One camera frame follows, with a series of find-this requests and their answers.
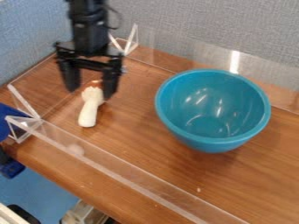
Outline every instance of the wooden table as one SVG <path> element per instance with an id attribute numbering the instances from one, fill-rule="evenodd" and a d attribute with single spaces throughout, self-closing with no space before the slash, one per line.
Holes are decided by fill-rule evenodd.
<path id="1" fill-rule="evenodd" d="M 174 67 L 185 66 L 184 59 L 162 58 Z M 269 124 L 248 143 L 226 153 L 200 153 L 173 138 L 154 114 L 154 92 L 173 74 L 132 59 L 125 59 L 125 64 L 128 74 L 121 78 L 117 94 L 100 108 L 94 128 L 76 125 L 82 104 L 78 93 L 44 119 L 244 221 L 297 223 L 299 115 L 272 108 Z M 46 82 L 60 85 L 53 59 L 31 70 L 27 77 L 31 89 L 22 90 L 27 93 L 46 88 Z M 1 102 L 13 106 L 3 87 L 0 95 Z M 52 92 L 52 97 L 58 96 L 60 91 Z M 42 109 L 52 97 L 41 99 L 33 107 Z M 6 150 L 122 224 L 190 223 L 35 137 Z"/>

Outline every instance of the bowl rim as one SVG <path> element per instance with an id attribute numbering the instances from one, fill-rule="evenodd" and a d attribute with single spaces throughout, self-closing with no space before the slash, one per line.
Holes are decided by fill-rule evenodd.
<path id="1" fill-rule="evenodd" d="M 169 85 L 169 83 L 172 81 L 174 81 L 176 79 L 180 79 L 184 75 L 189 75 L 193 73 L 210 73 L 210 74 L 216 74 L 216 75 L 228 75 L 241 81 L 244 81 L 257 92 L 262 105 L 264 105 L 264 115 L 258 121 L 258 123 L 256 124 L 256 126 L 246 131 L 245 133 L 237 135 L 237 136 L 229 136 L 229 137 L 205 137 L 205 136 L 197 136 L 193 135 L 192 133 L 186 132 L 185 130 L 180 129 L 176 125 L 173 125 L 173 123 L 168 120 L 168 118 L 164 115 L 162 109 L 161 109 L 161 104 L 160 104 L 160 99 L 161 99 L 161 95 L 164 93 L 164 89 L 165 87 Z M 192 141 L 200 141 L 204 144 L 226 144 L 226 143 L 234 143 L 236 141 L 245 141 L 248 140 L 252 136 L 254 136 L 261 129 L 266 126 L 269 117 L 270 117 L 270 103 L 269 100 L 266 98 L 266 95 L 264 93 L 264 91 L 261 90 L 261 88 L 250 81 L 248 80 L 245 77 L 242 77 L 240 74 L 236 73 L 230 73 L 225 70 L 218 70 L 218 69 L 192 69 L 192 70 L 186 70 L 182 71 L 180 73 L 177 73 L 174 76 L 172 76 L 169 79 L 166 79 L 162 83 L 162 85 L 158 87 L 156 95 L 154 95 L 154 110 L 156 113 L 162 121 L 162 123 L 165 124 L 165 126 L 168 127 L 168 129 L 170 129 L 173 132 L 176 132 L 176 134 L 178 134 L 182 137 L 188 137 Z"/>

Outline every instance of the blue wall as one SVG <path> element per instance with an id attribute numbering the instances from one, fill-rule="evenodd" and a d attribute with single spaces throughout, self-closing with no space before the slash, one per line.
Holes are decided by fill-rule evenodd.
<path id="1" fill-rule="evenodd" d="M 9 81 L 70 38 L 64 0 L 0 1 L 0 84 Z"/>

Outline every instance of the teal bowl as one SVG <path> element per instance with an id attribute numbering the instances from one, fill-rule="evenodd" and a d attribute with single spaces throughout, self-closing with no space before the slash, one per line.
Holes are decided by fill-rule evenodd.
<path id="1" fill-rule="evenodd" d="M 258 86 L 221 70 L 176 74 L 160 86 L 154 109 L 162 124 L 190 148 L 236 149 L 266 126 L 270 105 Z"/>

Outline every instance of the floor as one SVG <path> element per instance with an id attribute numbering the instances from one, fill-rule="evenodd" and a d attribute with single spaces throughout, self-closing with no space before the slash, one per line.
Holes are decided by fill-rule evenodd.
<path id="1" fill-rule="evenodd" d="M 25 168 L 13 179 L 0 175 L 0 202 L 15 204 L 41 224 L 56 224 L 77 198 L 41 175 Z"/>

